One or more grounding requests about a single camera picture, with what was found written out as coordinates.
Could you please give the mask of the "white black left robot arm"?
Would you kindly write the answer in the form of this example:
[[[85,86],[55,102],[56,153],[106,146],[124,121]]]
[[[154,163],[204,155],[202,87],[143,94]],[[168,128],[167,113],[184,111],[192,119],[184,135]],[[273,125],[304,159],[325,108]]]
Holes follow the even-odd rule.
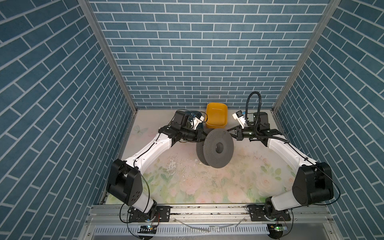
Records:
[[[117,159],[112,163],[107,192],[127,206],[134,207],[145,215],[151,215],[157,203],[151,199],[149,193],[143,193],[144,172],[162,153],[180,140],[198,143],[204,141],[207,135],[202,128],[196,130],[170,126],[160,128],[154,139],[136,154],[125,160]]]

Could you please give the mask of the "grey perforated cable spool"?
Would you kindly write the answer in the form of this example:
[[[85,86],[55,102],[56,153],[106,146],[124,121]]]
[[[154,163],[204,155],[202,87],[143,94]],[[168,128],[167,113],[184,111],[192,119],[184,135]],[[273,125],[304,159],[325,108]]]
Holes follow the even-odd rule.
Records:
[[[216,169],[225,167],[234,154],[234,141],[224,129],[210,131],[203,142],[196,143],[196,152],[201,163]]]

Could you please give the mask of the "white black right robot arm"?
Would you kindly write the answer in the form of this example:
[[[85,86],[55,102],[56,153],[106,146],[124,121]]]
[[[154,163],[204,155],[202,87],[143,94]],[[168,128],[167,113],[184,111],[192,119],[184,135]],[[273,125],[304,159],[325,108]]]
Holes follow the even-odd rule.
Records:
[[[334,197],[334,182],[331,167],[323,162],[316,162],[291,145],[281,132],[266,129],[256,132],[251,127],[236,126],[231,136],[238,141],[249,138],[260,141],[267,148],[277,153],[294,172],[294,183],[290,191],[269,197],[264,205],[264,215],[274,221],[289,209],[318,204]]]

